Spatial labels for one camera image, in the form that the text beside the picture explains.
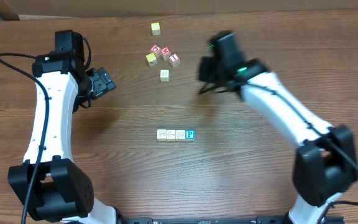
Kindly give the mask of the wooden block with umbrella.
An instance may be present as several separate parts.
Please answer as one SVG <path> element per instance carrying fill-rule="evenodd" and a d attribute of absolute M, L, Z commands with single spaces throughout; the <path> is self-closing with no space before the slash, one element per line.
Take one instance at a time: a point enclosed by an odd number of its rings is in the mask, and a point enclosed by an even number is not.
<path fill-rule="evenodd" d="M 167 141 L 176 141 L 177 140 L 176 131 L 174 129 L 168 129 L 166 131 L 166 140 Z"/>

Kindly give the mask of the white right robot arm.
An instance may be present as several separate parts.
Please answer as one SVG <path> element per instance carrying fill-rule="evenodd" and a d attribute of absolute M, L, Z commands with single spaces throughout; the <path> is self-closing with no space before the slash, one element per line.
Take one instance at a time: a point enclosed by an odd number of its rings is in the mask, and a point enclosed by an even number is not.
<path fill-rule="evenodd" d="M 325 223 L 329 207 L 358 180 L 352 131 L 311 112 L 256 58 L 226 65 L 217 57 L 202 57 L 199 80 L 214 90 L 236 92 L 295 149 L 293 184 L 298 198 L 288 212 L 289 223 Z"/>

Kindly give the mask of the wooden block red letter C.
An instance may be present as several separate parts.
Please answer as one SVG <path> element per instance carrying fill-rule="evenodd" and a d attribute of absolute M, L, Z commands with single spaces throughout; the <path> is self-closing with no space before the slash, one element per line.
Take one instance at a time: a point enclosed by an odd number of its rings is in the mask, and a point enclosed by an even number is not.
<path fill-rule="evenodd" d="M 161 55 L 161 48 L 155 44 L 150 48 L 150 53 L 154 53 L 158 58 Z"/>

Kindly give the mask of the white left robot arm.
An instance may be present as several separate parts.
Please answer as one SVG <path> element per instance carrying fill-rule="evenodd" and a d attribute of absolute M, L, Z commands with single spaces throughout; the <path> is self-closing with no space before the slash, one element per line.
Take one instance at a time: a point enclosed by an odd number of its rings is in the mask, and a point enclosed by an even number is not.
<path fill-rule="evenodd" d="M 116 88 L 104 68 L 90 68 L 74 50 L 35 58 L 30 78 L 37 102 L 29 146 L 19 166 L 8 172 L 9 185 L 22 202 L 21 222 L 117 223 L 115 208 L 94 196 L 90 178 L 73 162 L 71 123 L 84 102 Z"/>

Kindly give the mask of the wooden block with turtle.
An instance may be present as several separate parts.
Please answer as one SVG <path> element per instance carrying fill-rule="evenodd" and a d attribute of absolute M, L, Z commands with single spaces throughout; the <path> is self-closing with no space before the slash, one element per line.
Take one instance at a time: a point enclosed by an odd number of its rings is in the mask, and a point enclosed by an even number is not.
<path fill-rule="evenodd" d="M 169 70 L 161 70 L 160 71 L 160 81 L 168 82 L 170 79 L 170 71 Z"/>

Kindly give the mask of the wooden block red letter I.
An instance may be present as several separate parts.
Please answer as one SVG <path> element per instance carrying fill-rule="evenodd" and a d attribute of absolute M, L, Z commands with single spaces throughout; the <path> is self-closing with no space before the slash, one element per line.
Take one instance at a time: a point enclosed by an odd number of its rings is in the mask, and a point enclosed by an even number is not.
<path fill-rule="evenodd" d="M 180 64 L 180 58 L 177 54 L 171 54 L 168 59 L 172 67 L 176 67 Z"/>

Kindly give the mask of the wooden block with pretzel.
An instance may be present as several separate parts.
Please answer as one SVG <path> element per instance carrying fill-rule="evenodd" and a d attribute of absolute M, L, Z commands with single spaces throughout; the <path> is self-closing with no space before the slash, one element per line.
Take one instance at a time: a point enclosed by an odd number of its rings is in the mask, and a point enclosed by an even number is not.
<path fill-rule="evenodd" d="M 176 130 L 175 131 L 176 141 L 186 141 L 186 131 L 185 130 Z"/>

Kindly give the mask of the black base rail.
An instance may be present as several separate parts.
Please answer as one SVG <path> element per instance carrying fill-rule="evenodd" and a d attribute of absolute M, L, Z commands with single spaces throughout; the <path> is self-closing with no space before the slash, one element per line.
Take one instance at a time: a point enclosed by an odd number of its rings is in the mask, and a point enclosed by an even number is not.
<path fill-rule="evenodd" d="M 153 219 L 148 217 L 121 218 L 122 224 L 282 224 L 290 223 L 285 216 L 259 216 L 256 218 L 222 218 L 222 219 Z"/>

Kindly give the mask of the wooden block blue letter P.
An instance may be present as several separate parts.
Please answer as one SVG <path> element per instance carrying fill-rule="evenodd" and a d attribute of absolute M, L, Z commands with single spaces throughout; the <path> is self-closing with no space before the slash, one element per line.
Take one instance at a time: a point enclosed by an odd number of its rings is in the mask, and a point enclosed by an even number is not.
<path fill-rule="evenodd" d="M 185 141 L 194 141 L 195 140 L 195 130 L 187 129 L 185 131 Z"/>

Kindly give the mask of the wooden block with K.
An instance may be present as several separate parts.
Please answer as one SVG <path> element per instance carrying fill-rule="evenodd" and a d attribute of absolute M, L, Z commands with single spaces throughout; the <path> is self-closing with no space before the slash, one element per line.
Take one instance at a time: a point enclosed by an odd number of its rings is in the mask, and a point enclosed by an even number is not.
<path fill-rule="evenodd" d="M 158 141 L 166 141 L 167 140 L 167 130 L 166 129 L 158 129 L 157 130 L 157 140 Z"/>

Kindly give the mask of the wooden block red letter M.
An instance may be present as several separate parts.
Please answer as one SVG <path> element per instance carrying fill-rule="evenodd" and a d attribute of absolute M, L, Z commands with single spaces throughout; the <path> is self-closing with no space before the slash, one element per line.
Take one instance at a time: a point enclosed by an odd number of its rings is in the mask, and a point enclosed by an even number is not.
<path fill-rule="evenodd" d="M 171 50 L 169 49 L 169 47 L 164 47 L 164 48 L 161 48 L 160 50 L 161 52 L 161 56 L 164 60 L 168 60 L 169 57 L 171 56 L 172 52 Z"/>

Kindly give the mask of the far wooden block yellow top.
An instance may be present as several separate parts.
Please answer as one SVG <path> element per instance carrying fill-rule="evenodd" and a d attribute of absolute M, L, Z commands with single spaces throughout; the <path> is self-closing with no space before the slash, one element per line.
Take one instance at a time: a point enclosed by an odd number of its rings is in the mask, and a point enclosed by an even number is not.
<path fill-rule="evenodd" d="M 153 35 L 160 35 L 161 34 L 161 30 L 160 30 L 160 23 L 159 22 L 154 22 L 151 23 L 151 31 Z"/>

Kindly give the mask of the wooden block yellow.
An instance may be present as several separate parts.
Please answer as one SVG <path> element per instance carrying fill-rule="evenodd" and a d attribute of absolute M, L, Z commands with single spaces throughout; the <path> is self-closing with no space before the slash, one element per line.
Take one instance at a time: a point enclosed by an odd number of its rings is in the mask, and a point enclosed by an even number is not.
<path fill-rule="evenodd" d="M 158 64 L 157 57 L 154 53 L 149 53 L 146 55 L 146 59 L 149 66 L 154 66 Z"/>
<path fill-rule="evenodd" d="M 161 30 L 160 30 L 160 23 L 159 22 L 154 22 L 151 23 L 151 31 L 153 35 L 160 35 L 161 34 Z"/>

